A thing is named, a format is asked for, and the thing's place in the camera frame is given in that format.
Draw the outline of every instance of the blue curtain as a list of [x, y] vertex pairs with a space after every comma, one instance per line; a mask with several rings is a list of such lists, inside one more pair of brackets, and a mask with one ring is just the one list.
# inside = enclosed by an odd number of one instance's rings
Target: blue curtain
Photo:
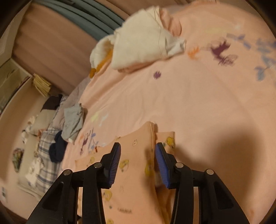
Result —
[[123, 19], [94, 0], [35, 0], [63, 15], [97, 41], [113, 34]]

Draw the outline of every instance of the navy cloth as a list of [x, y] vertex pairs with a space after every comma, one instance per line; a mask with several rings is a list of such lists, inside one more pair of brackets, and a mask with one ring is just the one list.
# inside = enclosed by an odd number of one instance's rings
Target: navy cloth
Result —
[[59, 94], [58, 96], [50, 96], [44, 103], [41, 110], [56, 110], [59, 107], [61, 99], [62, 94]]
[[49, 156], [52, 162], [61, 162], [63, 160], [66, 146], [68, 142], [64, 141], [61, 137], [62, 131], [59, 131], [55, 136], [55, 143], [50, 145]]

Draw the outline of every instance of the plaid blanket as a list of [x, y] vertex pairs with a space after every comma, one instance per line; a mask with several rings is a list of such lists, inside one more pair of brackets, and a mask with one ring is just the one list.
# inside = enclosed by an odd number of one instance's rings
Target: plaid blanket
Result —
[[[67, 97], [63, 96], [63, 98], [60, 101], [60, 106], [64, 103], [66, 99]], [[51, 185], [57, 179], [57, 173], [60, 167], [60, 163], [51, 162], [50, 156], [49, 156], [49, 148], [52, 143], [55, 143], [54, 139], [56, 134], [59, 131], [60, 130], [52, 127], [52, 122], [51, 122], [48, 129], [44, 131], [41, 135], [41, 139], [38, 146], [38, 153], [43, 160], [44, 167], [40, 170], [40, 173], [37, 176], [37, 182], [36, 182], [36, 188], [40, 192], [46, 193], [46, 191], [51, 187]]]

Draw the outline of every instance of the pink bedsheet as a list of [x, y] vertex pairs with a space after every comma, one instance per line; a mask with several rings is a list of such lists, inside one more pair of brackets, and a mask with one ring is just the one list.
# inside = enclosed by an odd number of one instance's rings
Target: pink bedsheet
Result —
[[175, 131], [178, 161], [214, 169], [257, 224], [276, 198], [275, 38], [264, 21], [230, 5], [187, 6], [175, 16], [186, 52], [132, 74], [108, 67], [96, 75], [62, 170], [151, 121]]

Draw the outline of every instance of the pink wall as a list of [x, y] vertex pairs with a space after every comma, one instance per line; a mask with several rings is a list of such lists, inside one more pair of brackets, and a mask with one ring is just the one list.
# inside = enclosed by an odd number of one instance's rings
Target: pink wall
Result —
[[21, 131], [26, 127], [27, 120], [40, 112], [45, 100], [34, 87], [30, 87], [9, 114], [6, 124], [0, 128], [0, 189], [5, 187], [7, 194], [7, 202], [2, 203], [26, 219], [38, 201], [17, 187], [18, 174], [13, 168], [12, 152], [15, 148], [24, 148]]

